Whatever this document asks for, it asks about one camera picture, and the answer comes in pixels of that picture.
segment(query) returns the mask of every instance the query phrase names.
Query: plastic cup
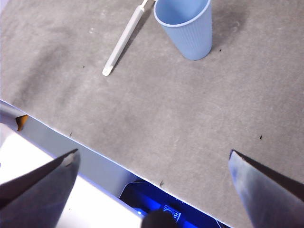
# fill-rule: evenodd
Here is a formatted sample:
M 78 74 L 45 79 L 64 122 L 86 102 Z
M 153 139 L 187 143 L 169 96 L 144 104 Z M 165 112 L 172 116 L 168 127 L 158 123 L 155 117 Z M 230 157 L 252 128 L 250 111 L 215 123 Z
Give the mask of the plastic cup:
M 185 58 L 198 60 L 210 52 L 211 0 L 157 0 L 154 16 Z

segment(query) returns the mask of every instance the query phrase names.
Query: gray felt surface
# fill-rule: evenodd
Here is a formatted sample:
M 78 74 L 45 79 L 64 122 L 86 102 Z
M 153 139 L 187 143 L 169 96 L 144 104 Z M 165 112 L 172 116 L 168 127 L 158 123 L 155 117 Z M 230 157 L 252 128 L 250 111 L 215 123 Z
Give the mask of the gray felt surface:
M 1 99 L 219 220 L 251 227 L 230 149 L 304 182 L 304 3 L 213 0 L 213 48 L 189 61 L 149 2 L 102 76 L 140 3 L 11 0 L 1 14 Z

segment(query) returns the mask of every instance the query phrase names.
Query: white plastic handle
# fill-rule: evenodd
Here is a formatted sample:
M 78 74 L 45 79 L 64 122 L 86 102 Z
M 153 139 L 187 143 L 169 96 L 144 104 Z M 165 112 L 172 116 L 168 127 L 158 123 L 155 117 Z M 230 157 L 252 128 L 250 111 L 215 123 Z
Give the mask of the white plastic handle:
M 120 36 L 113 52 L 111 53 L 107 63 L 105 64 L 105 67 L 103 69 L 103 75 L 104 76 L 108 76 L 113 67 L 115 66 L 119 56 L 121 55 L 123 49 L 125 48 L 125 45 L 127 44 L 128 40 L 130 39 L 130 36 L 132 35 L 136 25 L 138 24 L 140 18 L 142 17 L 143 15 L 143 12 L 144 12 L 144 8 L 142 5 L 138 6 L 130 21 L 128 22 L 127 26 L 125 27 L 122 35 Z

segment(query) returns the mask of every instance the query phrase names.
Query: white surface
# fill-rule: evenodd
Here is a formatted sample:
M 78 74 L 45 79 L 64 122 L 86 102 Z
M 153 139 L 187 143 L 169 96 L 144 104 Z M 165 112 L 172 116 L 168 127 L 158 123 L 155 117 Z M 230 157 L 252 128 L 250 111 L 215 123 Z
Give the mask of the white surface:
M 0 184 L 53 159 L 7 126 L 0 127 Z M 139 228 L 141 220 L 118 199 L 78 176 L 57 228 Z

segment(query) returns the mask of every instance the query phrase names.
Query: black object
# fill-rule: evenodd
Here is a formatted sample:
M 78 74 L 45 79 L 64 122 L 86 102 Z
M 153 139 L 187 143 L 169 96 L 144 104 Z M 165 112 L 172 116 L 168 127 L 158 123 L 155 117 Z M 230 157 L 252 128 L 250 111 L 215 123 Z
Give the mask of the black object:
M 214 218 L 145 181 L 126 185 L 120 200 L 136 209 L 138 213 L 148 214 L 147 217 L 150 219 L 159 220 L 157 217 L 162 215 L 157 212 L 154 214 L 154 211 L 164 211 L 176 221 L 177 227 L 180 228 L 219 228 L 219 224 Z
M 304 185 L 232 151 L 234 186 L 255 228 L 304 228 Z
M 0 185 L 1 228 L 56 226 L 77 177 L 76 151 Z
M 142 220 L 141 228 L 179 228 L 168 212 L 155 210 Z

